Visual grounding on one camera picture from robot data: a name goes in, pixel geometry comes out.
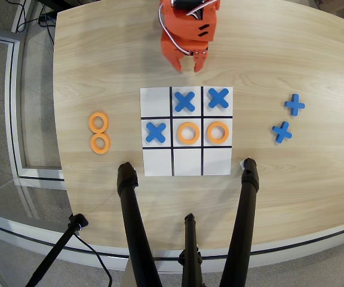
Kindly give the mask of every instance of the white cable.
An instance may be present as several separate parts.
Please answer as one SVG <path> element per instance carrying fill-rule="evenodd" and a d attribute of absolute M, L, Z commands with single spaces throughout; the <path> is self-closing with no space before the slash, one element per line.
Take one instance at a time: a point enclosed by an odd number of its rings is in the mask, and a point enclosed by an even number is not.
<path fill-rule="evenodd" d="M 194 16 L 196 18 L 196 20 L 198 20 L 198 16 L 196 13 L 192 13 L 192 16 Z"/>
<path fill-rule="evenodd" d="M 195 9 L 190 10 L 190 12 L 188 12 L 186 15 L 187 15 L 187 16 L 192 15 L 194 12 L 196 12 L 196 11 L 198 11 L 198 10 L 200 10 L 200 9 L 203 9 L 205 6 L 208 6 L 208 5 L 210 5 L 210 4 L 212 4 L 212 3 L 215 3 L 215 2 L 217 2 L 217 1 L 218 1 L 218 0 L 209 0 L 209 1 L 207 1 L 207 2 L 204 2 L 204 3 L 202 3 L 200 6 L 197 6 Z"/>
<path fill-rule="evenodd" d="M 182 49 L 179 45 L 177 45 L 177 43 L 175 42 L 175 40 L 172 38 L 171 34 L 169 33 L 169 31 L 167 30 L 167 28 L 165 27 L 164 23 L 162 22 L 161 20 L 161 8 L 162 8 L 162 5 L 160 5 L 159 7 L 159 21 L 160 21 L 160 25 L 161 27 L 163 28 L 163 30 L 165 31 L 165 33 L 167 33 L 168 37 L 170 37 L 172 43 L 176 46 L 177 49 L 179 49 L 180 52 L 184 53 L 185 55 L 191 55 L 191 52 L 190 51 L 186 51 L 184 49 Z"/>

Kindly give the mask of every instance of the black tripod leg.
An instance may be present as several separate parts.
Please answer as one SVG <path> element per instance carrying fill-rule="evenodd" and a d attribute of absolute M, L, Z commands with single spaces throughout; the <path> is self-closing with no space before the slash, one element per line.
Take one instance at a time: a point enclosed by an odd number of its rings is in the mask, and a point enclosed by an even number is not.
<path fill-rule="evenodd" d="M 244 167 L 237 216 L 220 287 L 243 287 L 246 283 L 259 178 L 254 160 L 247 158 Z"/>
<path fill-rule="evenodd" d="M 135 195 L 135 187 L 137 186 L 137 176 L 132 165 L 130 163 L 122 164 L 118 170 L 118 194 L 122 204 L 125 235 L 127 236 L 136 285 L 137 287 L 161 287 L 142 216 L 137 205 Z"/>
<path fill-rule="evenodd" d="M 64 246 L 67 244 L 67 242 L 70 240 L 74 232 L 88 225 L 88 221 L 81 214 L 70 216 L 69 219 L 71 221 L 71 223 L 69 223 L 69 228 L 66 230 L 66 232 L 63 233 L 61 238 L 59 238 L 58 242 L 54 245 L 54 247 L 50 250 L 45 259 L 43 259 L 41 264 L 34 271 L 26 287 L 36 286 L 39 283 L 39 281 L 41 281 L 43 276 L 45 276 L 47 270 L 50 268 L 54 260 L 57 259 L 57 256 L 62 251 Z"/>
<path fill-rule="evenodd" d="M 185 250 L 180 254 L 183 266 L 182 287 L 202 287 L 201 256 L 196 242 L 196 222 L 193 214 L 185 217 Z"/>

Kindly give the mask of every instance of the black cable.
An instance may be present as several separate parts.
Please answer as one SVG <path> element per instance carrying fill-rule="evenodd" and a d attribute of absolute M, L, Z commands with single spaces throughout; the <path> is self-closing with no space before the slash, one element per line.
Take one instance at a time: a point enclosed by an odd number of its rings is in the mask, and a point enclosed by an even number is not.
<path fill-rule="evenodd" d="M 53 49 L 54 49 L 54 39 L 51 36 L 50 29 L 48 28 L 48 25 L 47 25 L 47 15 L 46 15 L 46 8 L 44 4 L 42 4 L 42 10 L 43 10 L 43 13 L 45 13 L 46 28 L 47 28 L 48 36 L 50 37 L 51 45 L 53 46 Z"/>
<path fill-rule="evenodd" d="M 30 20 L 30 21 L 26 21 L 26 22 L 20 24 L 20 25 L 18 26 L 18 28 L 17 28 L 18 33 L 22 33 L 22 32 L 24 31 L 24 29 L 23 29 L 22 31 L 19 31 L 20 26 L 25 25 L 25 24 L 30 23 L 30 22 L 33 22 L 33 21 L 36 21 L 36 20 L 39 20 L 39 18 Z M 46 27 L 46 26 L 41 25 L 39 21 L 37 21 L 37 23 L 38 23 L 38 25 L 40 25 L 40 27 Z"/>
<path fill-rule="evenodd" d="M 21 6 L 21 7 L 22 7 L 21 15 L 22 15 L 22 12 L 23 12 L 23 18 L 24 18 L 23 24 L 24 24 L 24 28 L 23 28 L 22 31 L 19 31 L 19 27 L 21 26 L 21 25 L 19 25 L 19 26 L 17 27 L 17 29 L 16 29 L 16 32 L 18 32 L 18 33 L 23 32 L 23 31 L 26 29 L 26 23 L 27 23 L 27 22 L 26 22 L 26 12 L 25 12 L 25 10 L 24 10 L 24 5 L 25 5 L 25 3 L 26 3 L 26 0 L 24 1 L 23 5 L 22 5 L 21 3 L 10 2 L 9 0 L 5 0 L 5 1 L 8 2 L 9 4 L 18 5 L 18 6 Z"/>
<path fill-rule="evenodd" d="M 94 250 L 94 248 L 92 248 L 90 245 L 88 245 L 88 244 L 85 243 L 82 239 L 80 239 L 75 233 L 74 233 L 74 236 L 75 236 L 80 242 L 82 242 L 85 246 L 87 246 L 88 248 L 90 248 L 90 250 L 91 250 L 92 252 L 95 253 L 96 257 L 98 258 L 98 260 L 99 260 L 99 262 L 100 262 L 100 265 L 102 265 L 103 269 L 105 270 L 105 272 L 106 272 L 107 275 L 108 275 L 108 278 L 110 279 L 110 282 L 108 283 L 108 287 L 111 287 L 111 285 L 112 285 L 112 276 L 111 276 L 111 274 L 109 273 L 108 269 L 106 268 L 105 264 L 103 263 L 103 261 L 102 261 L 101 257 L 99 256 L 98 252 L 96 252 L 96 251 Z"/>
<path fill-rule="evenodd" d="M 43 13 L 43 10 L 44 10 L 44 8 L 45 8 L 46 6 L 45 5 L 42 5 L 42 10 L 41 10 L 41 12 L 39 12 L 39 16 L 41 16 L 42 15 L 42 13 Z M 54 21 L 54 19 L 53 18 L 51 18 L 51 17 L 46 17 L 45 16 L 45 20 L 46 19 L 51 19 L 51 21 L 55 24 L 55 21 Z M 47 27 L 46 25 L 41 25 L 41 22 L 39 22 L 39 18 L 38 18 L 38 21 L 37 21 L 37 24 L 38 25 L 40 25 L 40 27 Z"/>
<path fill-rule="evenodd" d="M 314 0 L 314 3 L 315 3 L 315 5 L 318 7 L 318 9 L 320 10 L 321 8 L 320 8 L 320 6 L 318 5 L 317 0 Z"/>

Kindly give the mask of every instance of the black grid line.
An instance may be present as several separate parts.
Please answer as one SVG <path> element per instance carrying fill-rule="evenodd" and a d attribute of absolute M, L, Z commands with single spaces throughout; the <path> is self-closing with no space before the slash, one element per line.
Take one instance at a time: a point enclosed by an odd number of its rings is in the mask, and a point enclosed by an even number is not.
<path fill-rule="evenodd" d="M 174 176 L 174 155 L 173 155 L 173 110 L 172 110 L 172 87 L 170 87 L 170 130 L 171 130 L 171 168 Z"/>
<path fill-rule="evenodd" d="M 201 87 L 201 175 L 204 175 L 204 87 Z"/>
<path fill-rule="evenodd" d="M 209 145 L 209 146 L 174 146 L 173 149 L 194 149 L 194 148 L 232 148 L 231 145 Z M 170 146 L 144 146 L 143 149 L 171 149 Z"/>
<path fill-rule="evenodd" d="M 231 115 L 180 115 L 180 116 L 172 116 L 172 117 L 142 117 L 142 120 L 169 120 L 170 118 L 233 118 Z"/>

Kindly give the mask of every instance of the grid square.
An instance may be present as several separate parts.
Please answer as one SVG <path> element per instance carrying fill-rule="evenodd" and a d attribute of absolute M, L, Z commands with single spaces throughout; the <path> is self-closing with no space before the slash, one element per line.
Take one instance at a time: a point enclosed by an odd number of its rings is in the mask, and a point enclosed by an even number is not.
<path fill-rule="evenodd" d="M 220 121 L 223 122 L 224 124 L 226 124 L 226 126 L 228 127 L 229 130 L 229 137 L 227 138 L 226 141 L 224 141 L 224 143 L 220 143 L 220 144 L 215 144 L 212 143 L 209 138 L 208 138 L 208 127 L 211 123 L 214 123 L 216 121 Z M 232 138 L 233 138 L 233 118 L 205 118 L 204 119 L 204 146 L 225 146 L 225 145 L 232 145 Z M 212 137 L 214 138 L 221 138 L 223 135 L 222 129 L 221 128 L 217 128 L 215 127 L 212 131 Z"/>
<path fill-rule="evenodd" d="M 231 148 L 204 148 L 203 175 L 230 175 L 231 169 Z"/>
<path fill-rule="evenodd" d="M 209 93 L 209 89 L 214 88 L 218 93 L 224 88 L 229 90 L 229 93 L 224 97 L 229 106 L 223 108 L 221 105 L 216 105 L 214 108 L 209 107 L 209 103 L 213 97 Z M 204 115 L 205 116 L 233 116 L 233 87 L 204 87 Z"/>
<path fill-rule="evenodd" d="M 198 127 L 200 135 L 199 135 L 198 140 L 192 145 L 186 145 L 185 143 L 182 143 L 179 137 L 177 136 L 177 131 L 183 123 L 194 123 Z M 201 119 L 200 118 L 189 118 L 189 117 L 188 118 L 174 118 L 172 125 L 173 125 L 173 146 L 201 146 Z M 182 132 L 182 135 L 186 139 L 192 139 L 195 136 L 194 131 L 192 131 L 189 128 L 185 128 Z"/>
<path fill-rule="evenodd" d="M 179 104 L 179 100 L 176 99 L 175 93 L 179 92 L 183 96 L 186 96 L 190 91 L 195 93 L 195 97 L 191 100 L 191 104 L 195 107 L 193 112 L 188 111 L 187 108 L 183 108 L 180 112 L 175 110 Z M 172 116 L 174 117 L 192 117 L 201 116 L 201 87 L 172 87 Z"/>
<path fill-rule="evenodd" d="M 170 88 L 141 88 L 140 114 L 141 117 L 169 117 Z"/>
<path fill-rule="evenodd" d="M 157 139 L 154 139 L 152 142 L 146 141 L 146 138 L 149 135 L 147 123 L 152 123 L 155 127 L 158 127 L 162 123 L 166 125 L 166 128 L 162 131 L 162 135 L 165 137 L 165 142 L 161 143 Z M 142 140 L 143 147 L 171 146 L 171 121 L 166 119 L 142 120 Z"/>
<path fill-rule="evenodd" d="M 174 149 L 174 175 L 201 175 L 201 148 Z"/>
<path fill-rule="evenodd" d="M 143 149 L 145 176 L 172 176 L 171 149 Z"/>

